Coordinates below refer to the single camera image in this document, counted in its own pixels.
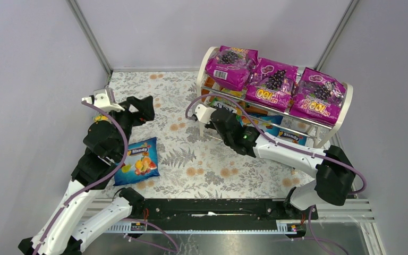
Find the green yellow candy bag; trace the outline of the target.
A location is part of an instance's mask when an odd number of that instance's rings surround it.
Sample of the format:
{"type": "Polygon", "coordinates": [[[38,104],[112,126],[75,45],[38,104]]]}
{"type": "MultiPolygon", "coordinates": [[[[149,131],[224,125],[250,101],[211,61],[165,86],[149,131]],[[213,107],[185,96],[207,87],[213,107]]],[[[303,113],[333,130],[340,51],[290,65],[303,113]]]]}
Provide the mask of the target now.
{"type": "Polygon", "coordinates": [[[105,116],[105,115],[103,115],[103,114],[97,114],[97,115],[95,115],[95,116],[93,117],[93,122],[94,122],[94,123],[98,123],[98,122],[101,122],[101,121],[105,121],[105,122],[108,122],[108,123],[111,122],[111,121],[108,119],[108,117],[105,116]]]}

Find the green Fox's candy bag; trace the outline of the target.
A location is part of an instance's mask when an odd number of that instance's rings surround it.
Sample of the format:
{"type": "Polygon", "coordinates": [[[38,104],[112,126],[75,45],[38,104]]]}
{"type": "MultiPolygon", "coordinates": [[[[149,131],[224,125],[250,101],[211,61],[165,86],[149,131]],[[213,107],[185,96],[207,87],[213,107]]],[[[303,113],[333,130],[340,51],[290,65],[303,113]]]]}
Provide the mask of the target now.
{"type": "MultiPolygon", "coordinates": [[[[243,89],[242,91],[233,91],[226,88],[221,88],[220,92],[244,99],[246,90],[243,89]]],[[[242,111],[236,107],[232,101],[225,98],[211,97],[210,106],[213,108],[225,108],[238,116],[242,116],[242,111]]]]}

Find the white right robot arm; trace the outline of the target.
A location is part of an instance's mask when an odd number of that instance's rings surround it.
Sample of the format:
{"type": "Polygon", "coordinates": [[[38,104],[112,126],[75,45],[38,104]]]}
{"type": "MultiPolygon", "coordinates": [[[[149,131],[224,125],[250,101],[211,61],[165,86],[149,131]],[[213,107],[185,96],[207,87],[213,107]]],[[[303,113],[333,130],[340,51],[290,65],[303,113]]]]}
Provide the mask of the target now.
{"type": "Polygon", "coordinates": [[[284,201],[304,211],[313,205],[343,206],[355,178],[352,165],[337,146],[311,148],[265,133],[255,125],[242,125],[234,113],[220,108],[198,108],[195,115],[207,128],[217,131],[225,145],[240,155],[268,159],[301,170],[314,180],[293,188],[284,201]]]}

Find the purple grape candy bag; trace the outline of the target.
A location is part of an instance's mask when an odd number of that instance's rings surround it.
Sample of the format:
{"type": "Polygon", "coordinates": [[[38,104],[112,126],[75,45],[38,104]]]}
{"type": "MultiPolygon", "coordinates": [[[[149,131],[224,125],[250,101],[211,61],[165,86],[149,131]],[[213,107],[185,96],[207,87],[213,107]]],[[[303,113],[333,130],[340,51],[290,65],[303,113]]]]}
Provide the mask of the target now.
{"type": "Polygon", "coordinates": [[[241,91],[257,64],[257,50],[222,45],[207,61],[205,72],[221,87],[241,91]]]}
{"type": "Polygon", "coordinates": [[[246,87],[245,99],[284,112],[289,108],[299,68],[259,58],[246,87]]]}
{"type": "Polygon", "coordinates": [[[334,126],[345,95],[345,87],[335,78],[307,67],[293,94],[290,115],[334,126]]]}

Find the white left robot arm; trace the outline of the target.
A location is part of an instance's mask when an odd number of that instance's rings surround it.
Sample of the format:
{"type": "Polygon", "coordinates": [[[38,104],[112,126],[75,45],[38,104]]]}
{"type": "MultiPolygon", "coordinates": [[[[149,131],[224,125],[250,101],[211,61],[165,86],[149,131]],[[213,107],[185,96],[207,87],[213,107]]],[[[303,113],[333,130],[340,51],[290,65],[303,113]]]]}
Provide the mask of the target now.
{"type": "Polygon", "coordinates": [[[112,96],[99,93],[82,99],[106,121],[94,122],[83,139],[84,155],[71,174],[65,194],[45,226],[33,237],[23,239],[18,249],[23,254],[83,254],[85,249],[117,221],[129,216],[142,196],[131,189],[109,208],[77,224],[127,157],[132,129],[155,118],[153,97],[127,97],[116,103],[112,96]]]}

